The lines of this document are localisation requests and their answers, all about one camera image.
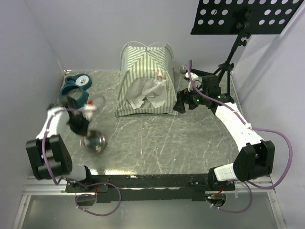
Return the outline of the round metal lid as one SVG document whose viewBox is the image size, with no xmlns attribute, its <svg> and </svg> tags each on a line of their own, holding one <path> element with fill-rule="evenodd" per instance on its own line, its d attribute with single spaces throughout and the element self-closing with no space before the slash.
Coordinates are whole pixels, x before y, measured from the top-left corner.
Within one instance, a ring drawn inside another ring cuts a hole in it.
<svg viewBox="0 0 305 229">
<path fill-rule="evenodd" d="M 100 154 L 107 147 L 107 139 L 100 130 L 89 130 L 87 135 L 80 139 L 81 147 L 89 153 Z"/>
</svg>

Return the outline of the green checkered pet cushion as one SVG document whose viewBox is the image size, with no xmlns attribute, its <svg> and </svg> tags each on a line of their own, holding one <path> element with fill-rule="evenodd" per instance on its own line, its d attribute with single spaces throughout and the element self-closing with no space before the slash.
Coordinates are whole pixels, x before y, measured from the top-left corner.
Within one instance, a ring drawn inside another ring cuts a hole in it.
<svg viewBox="0 0 305 229">
<path fill-rule="evenodd" d="M 154 109 L 154 105 L 148 101 L 148 100 L 143 100 L 143 104 L 141 105 L 140 108 L 144 108 L 144 109 Z"/>
</svg>

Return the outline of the green striped pet tent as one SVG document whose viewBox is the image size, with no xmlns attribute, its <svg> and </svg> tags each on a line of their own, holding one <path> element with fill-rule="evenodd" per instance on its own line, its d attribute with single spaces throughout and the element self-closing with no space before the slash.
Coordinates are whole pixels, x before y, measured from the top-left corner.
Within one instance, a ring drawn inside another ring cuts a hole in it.
<svg viewBox="0 0 305 229">
<path fill-rule="evenodd" d="M 134 114 L 177 115 L 173 59 L 162 44 L 150 49 L 131 43 L 121 59 L 120 84 L 115 116 Z M 148 100 L 154 109 L 140 108 Z"/>
</svg>

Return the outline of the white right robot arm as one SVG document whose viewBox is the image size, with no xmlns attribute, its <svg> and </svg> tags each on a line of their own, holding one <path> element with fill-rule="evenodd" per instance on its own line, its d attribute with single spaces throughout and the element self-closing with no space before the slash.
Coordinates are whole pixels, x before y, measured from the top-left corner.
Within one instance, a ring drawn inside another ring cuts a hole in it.
<svg viewBox="0 0 305 229">
<path fill-rule="evenodd" d="M 219 190 L 229 180 L 248 181 L 271 174 L 275 155 L 272 141 L 265 141 L 246 122 L 237 104 L 229 93 L 222 93 L 216 75 L 202 78 L 202 84 L 196 86 L 198 76 L 194 73 L 184 77 L 189 85 L 177 93 L 177 102 L 173 109 L 185 113 L 185 105 L 190 110 L 204 105 L 223 123 L 238 148 L 234 162 L 210 169 L 208 185 Z"/>
</svg>

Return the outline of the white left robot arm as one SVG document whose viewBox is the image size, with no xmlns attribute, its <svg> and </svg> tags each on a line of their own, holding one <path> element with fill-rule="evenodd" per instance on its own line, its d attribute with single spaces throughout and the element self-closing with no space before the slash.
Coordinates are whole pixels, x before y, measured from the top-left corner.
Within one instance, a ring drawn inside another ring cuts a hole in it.
<svg viewBox="0 0 305 229">
<path fill-rule="evenodd" d="M 35 139 L 26 143 L 26 151 L 33 174 L 37 180 L 52 180 L 56 185 L 63 177 L 77 181 L 84 192 L 92 190 L 94 180 L 88 167 L 74 165 L 68 149 L 61 137 L 68 125 L 79 136 L 86 136 L 89 120 L 77 109 L 76 100 L 62 97 L 57 104 L 51 104 L 47 110 L 47 119 Z"/>
</svg>

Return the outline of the teal double pet bowl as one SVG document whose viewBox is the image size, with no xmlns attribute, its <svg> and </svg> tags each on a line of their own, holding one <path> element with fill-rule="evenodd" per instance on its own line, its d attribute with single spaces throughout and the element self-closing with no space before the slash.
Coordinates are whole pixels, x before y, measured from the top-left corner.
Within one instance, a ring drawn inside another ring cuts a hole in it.
<svg viewBox="0 0 305 229">
<path fill-rule="evenodd" d="M 81 73 L 74 76 L 68 76 L 64 80 L 59 99 L 69 96 L 74 100 L 75 108 L 83 107 L 89 98 L 89 93 L 86 92 L 92 85 L 92 80 L 88 74 Z"/>
</svg>

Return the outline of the black handheld microphone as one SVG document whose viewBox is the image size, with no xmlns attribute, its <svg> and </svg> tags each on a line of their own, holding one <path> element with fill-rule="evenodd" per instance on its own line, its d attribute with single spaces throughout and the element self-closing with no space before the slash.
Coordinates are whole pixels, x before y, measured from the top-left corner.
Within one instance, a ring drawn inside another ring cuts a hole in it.
<svg viewBox="0 0 305 229">
<path fill-rule="evenodd" d="M 180 71 L 180 73 L 182 73 L 182 74 L 187 73 L 187 66 L 181 65 L 181 66 L 179 67 L 179 71 Z M 198 76 L 204 76 L 204 75 L 208 74 L 208 72 L 201 71 L 201 70 L 197 70 L 197 69 L 191 69 L 190 72 L 191 72 L 191 73 L 194 73 L 194 74 L 196 74 L 196 75 L 198 75 Z"/>
</svg>

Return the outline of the black music stand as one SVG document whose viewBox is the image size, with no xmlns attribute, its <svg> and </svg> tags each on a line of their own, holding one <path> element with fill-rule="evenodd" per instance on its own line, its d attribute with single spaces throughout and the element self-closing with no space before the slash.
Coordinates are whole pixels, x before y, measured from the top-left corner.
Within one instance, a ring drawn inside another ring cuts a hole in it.
<svg viewBox="0 0 305 229">
<path fill-rule="evenodd" d="M 279 35 L 302 0 L 201 0 L 191 35 L 235 35 L 226 61 L 214 72 L 218 80 L 234 68 L 232 58 L 252 35 Z"/>
</svg>

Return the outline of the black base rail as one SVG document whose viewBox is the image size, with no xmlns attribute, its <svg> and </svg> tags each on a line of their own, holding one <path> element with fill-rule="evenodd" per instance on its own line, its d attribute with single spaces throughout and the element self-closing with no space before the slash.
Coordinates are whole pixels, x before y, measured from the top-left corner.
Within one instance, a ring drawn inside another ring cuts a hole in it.
<svg viewBox="0 0 305 229">
<path fill-rule="evenodd" d="M 66 186 L 67 193 L 97 194 L 97 203 L 112 201 L 180 200 L 205 201 L 205 195 L 234 191 L 229 181 L 216 181 L 209 174 L 158 174 L 158 175 L 93 175 L 93 186 L 76 183 Z"/>
</svg>

